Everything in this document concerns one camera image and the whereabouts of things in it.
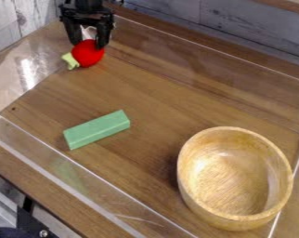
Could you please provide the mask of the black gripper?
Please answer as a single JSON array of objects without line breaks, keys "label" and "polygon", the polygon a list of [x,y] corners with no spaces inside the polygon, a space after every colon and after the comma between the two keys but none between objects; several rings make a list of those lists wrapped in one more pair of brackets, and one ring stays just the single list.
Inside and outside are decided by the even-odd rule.
[{"label": "black gripper", "polygon": [[102,0],[62,0],[59,11],[70,43],[75,45],[82,40],[79,25],[95,26],[95,48],[102,49],[114,28],[114,13]]}]

